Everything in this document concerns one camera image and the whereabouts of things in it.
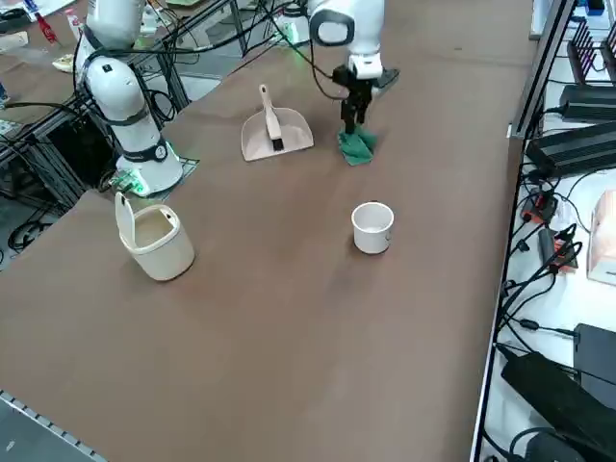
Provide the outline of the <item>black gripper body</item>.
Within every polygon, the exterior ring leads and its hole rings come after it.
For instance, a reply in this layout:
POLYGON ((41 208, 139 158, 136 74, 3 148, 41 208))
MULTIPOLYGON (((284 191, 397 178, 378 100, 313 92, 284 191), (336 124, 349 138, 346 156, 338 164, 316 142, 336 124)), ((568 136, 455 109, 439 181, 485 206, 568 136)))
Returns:
POLYGON ((350 104, 370 104, 379 91, 377 79, 358 80, 349 76, 342 86, 347 90, 346 102, 350 104))

